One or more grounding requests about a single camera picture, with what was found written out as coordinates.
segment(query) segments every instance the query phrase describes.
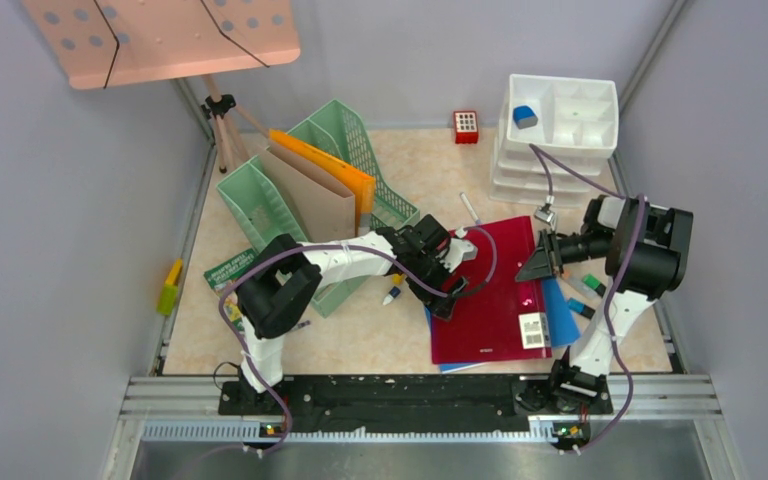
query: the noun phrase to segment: gray wall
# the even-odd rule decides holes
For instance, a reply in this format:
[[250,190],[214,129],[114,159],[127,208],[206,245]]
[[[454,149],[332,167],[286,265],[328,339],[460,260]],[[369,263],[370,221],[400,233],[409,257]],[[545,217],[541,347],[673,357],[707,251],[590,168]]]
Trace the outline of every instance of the gray wall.
[[[373,127],[445,126],[463,109],[495,124],[511,73],[622,87],[671,3],[296,0],[299,60],[218,81],[275,128],[292,127],[332,98]],[[193,83],[204,98],[201,82]]]
[[630,183],[696,214],[671,299],[752,478],[768,478],[768,2],[696,2],[622,124]]
[[96,478],[204,142],[168,83],[71,90],[0,1],[0,479]]

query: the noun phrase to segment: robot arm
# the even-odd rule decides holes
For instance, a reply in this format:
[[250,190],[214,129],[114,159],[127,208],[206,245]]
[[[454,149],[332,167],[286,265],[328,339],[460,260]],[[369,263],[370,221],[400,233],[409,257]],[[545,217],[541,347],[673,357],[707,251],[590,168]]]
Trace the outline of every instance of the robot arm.
[[[630,245],[640,208],[644,209],[644,224],[637,242]],[[580,234],[560,236],[542,231],[538,247],[517,274],[517,281],[563,273],[564,264],[602,257],[605,273],[616,281],[623,259],[631,255],[609,309],[620,344],[640,315],[681,283],[692,224],[690,212],[602,196],[590,202]],[[552,368],[549,394],[560,411],[577,411],[582,404],[592,407],[608,398],[613,346],[604,317],[607,300],[602,300],[581,338]]]
[[[416,226],[400,230],[379,228],[361,237],[321,245],[334,248],[312,248],[291,255],[259,272],[236,290],[240,311],[246,317],[243,325],[248,355],[270,386],[283,378],[284,335],[299,322],[317,289],[356,277],[398,272],[392,262],[371,251],[395,258],[424,283],[441,291],[443,284],[455,276],[453,272],[461,262],[476,254],[471,242],[452,238],[430,215]],[[289,235],[278,236],[255,259],[255,264],[299,246],[313,245],[296,243]],[[365,251],[350,249],[350,246]],[[290,275],[283,284],[277,278],[279,272]],[[432,313],[443,318],[450,316],[453,298],[432,295],[416,286],[412,279],[408,279],[408,285]],[[447,293],[456,293],[465,285],[464,279],[456,278]],[[242,368],[246,380],[258,393],[266,390],[247,361],[242,362]]]

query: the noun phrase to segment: yellow clip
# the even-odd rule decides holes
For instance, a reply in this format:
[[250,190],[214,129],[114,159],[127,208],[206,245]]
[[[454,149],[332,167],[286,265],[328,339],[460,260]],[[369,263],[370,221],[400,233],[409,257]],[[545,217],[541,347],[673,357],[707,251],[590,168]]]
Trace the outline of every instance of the yellow clip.
[[160,291],[160,299],[157,300],[157,313],[161,315],[170,315],[175,308],[175,300],[178,298],[178,278],[181,276],[183,265],[184,262],[180,258],[175,260],[169,275],[166,275],[163,290]]

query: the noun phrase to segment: red notebook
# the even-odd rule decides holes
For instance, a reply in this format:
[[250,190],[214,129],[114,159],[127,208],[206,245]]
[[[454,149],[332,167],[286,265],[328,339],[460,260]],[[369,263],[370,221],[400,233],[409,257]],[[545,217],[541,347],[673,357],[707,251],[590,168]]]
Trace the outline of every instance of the red notebook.
[[[534,251],[531,219],[515,217],[481,227],[496,241],[496,272],[481,291],[457,301],[450,321],[432,319],[432,362],[439,365],[551,357],[546,317],[541,315],[545,308],[540,283],[514,281]],[[470,289],[487,277],[493,255],[490,241],[481,232],[471,231],[466,238],[478,247],[478,256],[462,263],[455,273],[466,277],[466,289]]]

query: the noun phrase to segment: white drawer organizer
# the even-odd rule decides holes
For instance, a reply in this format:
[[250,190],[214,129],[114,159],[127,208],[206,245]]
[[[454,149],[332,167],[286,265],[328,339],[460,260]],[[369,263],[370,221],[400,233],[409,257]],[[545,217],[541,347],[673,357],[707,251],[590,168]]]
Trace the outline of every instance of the white drawer organizer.
[[[537,125],[520,130],[513,109],[527,105]],[[617,146],[617,88],[607,80],[511,75],[490,171],[490,198],[543,205],[549,183],[528,146],[533,143],[564,165],[596,179]],[[591,187],[547,161],[555,189],[555,206],[579,207]]]

